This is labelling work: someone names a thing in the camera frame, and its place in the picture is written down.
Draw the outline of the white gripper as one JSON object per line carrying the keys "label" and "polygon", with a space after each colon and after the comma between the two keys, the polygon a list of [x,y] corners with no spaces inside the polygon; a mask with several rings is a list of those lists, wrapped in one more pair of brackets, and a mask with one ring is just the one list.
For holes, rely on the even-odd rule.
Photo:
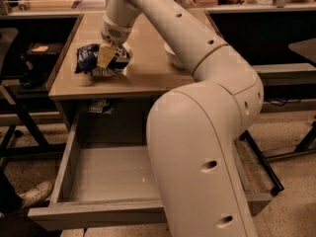
{"label": "white gripper", "polygon": [[97,66],[107,68],[116,56],[117,47],[125,43],[132,29],[132,20],[127,17],[112,17],[105,13],[101,26],[103,40],[111,43],[102,43],[99,48]]}

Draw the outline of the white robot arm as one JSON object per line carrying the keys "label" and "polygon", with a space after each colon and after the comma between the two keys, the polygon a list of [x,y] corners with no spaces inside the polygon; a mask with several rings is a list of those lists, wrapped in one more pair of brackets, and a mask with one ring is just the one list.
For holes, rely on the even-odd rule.
{"label": "white robot arm", "polygon": [[174,0],[109,0],[106,42],[126,42],[144,14],[194,83],[152,106],[148,153],[173,237],[258,237],[234,142],[259,115],[263,83],[252,66]]}

